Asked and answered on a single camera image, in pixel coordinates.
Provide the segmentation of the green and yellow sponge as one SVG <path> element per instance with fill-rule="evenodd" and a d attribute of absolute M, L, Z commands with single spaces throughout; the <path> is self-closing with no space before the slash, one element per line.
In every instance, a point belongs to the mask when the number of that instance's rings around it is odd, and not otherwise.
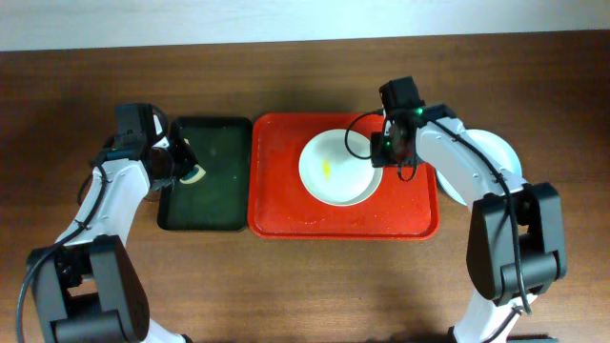
<path fill-rule="evenodd" d="M 205 175 L 206 171 L 201 166 L 195 164 L 186 175 L 179 179 L 179 182 L 181 184 L 191 185 L 201 180 Z"/>

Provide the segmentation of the white plate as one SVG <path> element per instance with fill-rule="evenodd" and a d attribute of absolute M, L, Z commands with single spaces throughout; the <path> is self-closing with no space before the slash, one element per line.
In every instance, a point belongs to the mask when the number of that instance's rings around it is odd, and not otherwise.
<path fill-rule="evenodd" d="M 344 129 L 319 133 L 304 146 L 298 160 L 298 174 L 306 191 L 331 206 L 349 207 L 371 197 L 379 187 L 382 168 L 369 159 L 358 159 L 370 148 L 363 134 Z"/>

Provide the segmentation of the light blue plate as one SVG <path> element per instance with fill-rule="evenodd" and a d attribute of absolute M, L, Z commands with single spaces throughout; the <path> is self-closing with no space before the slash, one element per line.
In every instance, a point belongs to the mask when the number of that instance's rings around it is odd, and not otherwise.
<path fill-rule="evenodd" d="M 522 176 L 522 166 L 514 149 L 500 136 L 484 130 L 470 129 L 468 135 L 507 171 Z M 459 204 L 466 203 L 449 181 L 437 171 L 437 182 L 444 192 Z"/>

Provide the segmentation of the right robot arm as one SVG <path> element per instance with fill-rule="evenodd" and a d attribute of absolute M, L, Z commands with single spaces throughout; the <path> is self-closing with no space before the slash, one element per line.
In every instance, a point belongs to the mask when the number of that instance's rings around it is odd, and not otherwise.
<path fill-rule="evenodd" d="M 391 80 L 378 92 L 384 120 L 372 136 L 373 166 L 427 163 L 471 214 L 466 265 L 475 290 L 445 341 L 508 341 L 532 302 L 567 274 L 558 191 L 501 166 L 447 105 L 426 104 L 412 77 Z"/>

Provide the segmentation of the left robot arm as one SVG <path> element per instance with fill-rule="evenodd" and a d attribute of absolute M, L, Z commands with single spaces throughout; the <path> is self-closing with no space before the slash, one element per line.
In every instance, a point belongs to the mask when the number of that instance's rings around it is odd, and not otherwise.
<path fill-rule="evenodd" d="M 204 177 L 186 138 L 170 138 L 165 112 L 131 103 L 115 110 L 118 131 L 92 160 L 68 228 L 31 251 L 15 315 L 24 341 L 31 293 L 47 342 L 186 342 L 152 320 L 148 298 L 126 251 L 132 222 L 151 191 Z"/>

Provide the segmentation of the black rectangular tray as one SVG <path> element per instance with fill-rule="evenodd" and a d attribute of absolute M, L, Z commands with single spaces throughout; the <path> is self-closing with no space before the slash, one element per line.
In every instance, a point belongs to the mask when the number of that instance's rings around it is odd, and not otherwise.
<path fill-rule="evenodd" d="M 187 139 L 205 174 L 161 192 L 157 225 L 175 232 L 239 232 L 247 222 L 253 123 L 246 117 L 180 117 L 170 137 Z"/>

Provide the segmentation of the red plastic tray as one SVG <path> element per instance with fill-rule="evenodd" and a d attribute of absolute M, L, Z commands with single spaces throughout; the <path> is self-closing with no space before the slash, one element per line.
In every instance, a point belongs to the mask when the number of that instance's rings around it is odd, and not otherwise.
<path fill-rule="evenodd" d="M 422 240 L 439 225 L 436 173 L 421 164 L 403 182 L 383 171 L 375 193 L 349 207 L 318 201 L 302 184 L 298 159 L 317 134 L 349 129 L 351 136 L 379 131 L 382 119 L 355 113 L 271 112 L 254 122 L 248 224 L 265 238 Z"/>

